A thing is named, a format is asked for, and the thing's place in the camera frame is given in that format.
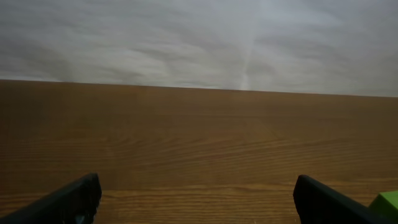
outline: green cube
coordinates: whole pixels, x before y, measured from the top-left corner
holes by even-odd
[[[370,211],[398,222],[398,191],[382,192],[369,206]]]

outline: wrinkled white fabric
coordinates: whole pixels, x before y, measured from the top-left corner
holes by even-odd
[[[0,78],[398,96],[395,0],[2,0]]]

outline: tabletop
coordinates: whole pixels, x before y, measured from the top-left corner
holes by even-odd
[[[398,98],[0,81],[0,215],[97,172],[95,223],[300,223],[300,174],[398,190]]]

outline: black object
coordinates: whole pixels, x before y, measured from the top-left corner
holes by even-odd
[[[0,219],[0,224],[93,223],[101,194],[98,175],[88,174]]]
[[[394,224],[307,175],[298,177],[293,197],[302,224]]]

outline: white sheet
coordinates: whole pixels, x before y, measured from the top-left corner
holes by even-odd
[[[398,96],[395,0],[2,0],[0,78]]]

